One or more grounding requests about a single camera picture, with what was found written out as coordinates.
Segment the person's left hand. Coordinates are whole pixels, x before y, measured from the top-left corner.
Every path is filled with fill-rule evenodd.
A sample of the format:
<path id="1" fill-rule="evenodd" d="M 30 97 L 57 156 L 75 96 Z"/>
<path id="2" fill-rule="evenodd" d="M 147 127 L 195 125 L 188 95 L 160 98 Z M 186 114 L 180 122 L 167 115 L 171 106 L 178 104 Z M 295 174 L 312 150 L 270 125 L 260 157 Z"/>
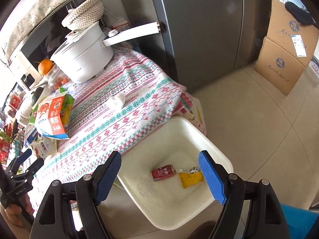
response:
<path id="1" fill-rule="evenodd" d="M 25 194 L 24 197 L 24 203 L 25 203 L 25 210 L 27 211 L 28 214 L 33 215 L 34 209 L 31 205 L 30 198 L 28 194 Z M 9 204 L 8 207 L 5 209 L 5 213 L 7 215 L 8 220 L 18 226 L 23 228 L 24 224 L 23 222 L 19 219 L 18 215 L 22 213 L 21 207 L 15 205 L 15 204 Z"/>

